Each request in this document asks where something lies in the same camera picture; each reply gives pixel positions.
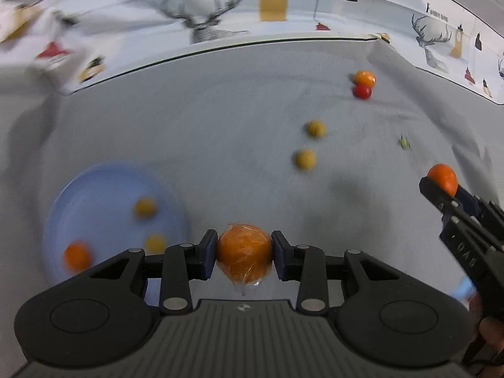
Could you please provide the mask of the right human hand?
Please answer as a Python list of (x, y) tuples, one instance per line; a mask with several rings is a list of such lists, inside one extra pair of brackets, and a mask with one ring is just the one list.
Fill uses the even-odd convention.
[(503, 350), (503, 322), (483, 316), (483, 302), (480, 294), (474, 295), (469, 301), (469, 309), (473, 315), (479, 335), (493, 349), (500, 353)]

